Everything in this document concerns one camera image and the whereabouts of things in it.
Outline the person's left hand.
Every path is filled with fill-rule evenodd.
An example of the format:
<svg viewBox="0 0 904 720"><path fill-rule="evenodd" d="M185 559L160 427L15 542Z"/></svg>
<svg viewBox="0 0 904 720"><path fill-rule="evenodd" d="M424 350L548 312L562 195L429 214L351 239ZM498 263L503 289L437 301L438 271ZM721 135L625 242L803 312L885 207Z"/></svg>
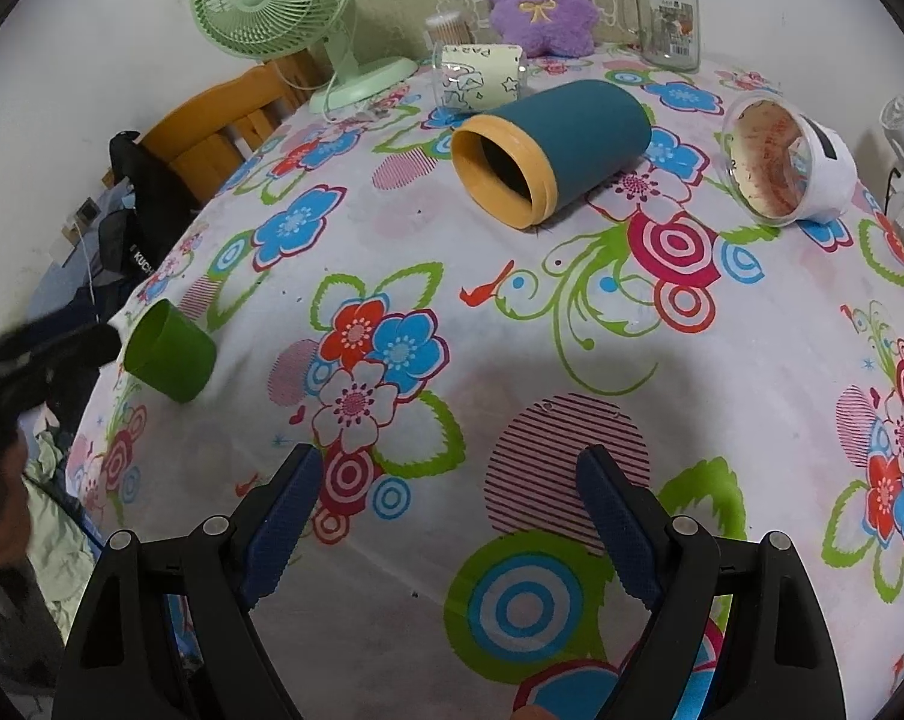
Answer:
<svg viewBox="0 0 904 720"><path fill-rule="evenodd" d="M27 458L24 434L17 431L16 440L0 455L0 569L24 561L31 539L29 493L24 483Z"/></svg>

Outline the person's right hand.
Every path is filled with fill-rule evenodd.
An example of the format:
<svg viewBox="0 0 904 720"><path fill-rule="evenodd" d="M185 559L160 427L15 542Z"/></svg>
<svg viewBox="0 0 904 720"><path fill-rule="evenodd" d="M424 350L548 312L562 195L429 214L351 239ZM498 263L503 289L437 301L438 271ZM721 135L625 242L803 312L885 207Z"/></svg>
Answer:
<svg viewBox="0 0 904 720"><path fill-rule="evenodd" d="M523 706L514 710L509 720L556 720L556 717L543 707Z"/></svg>

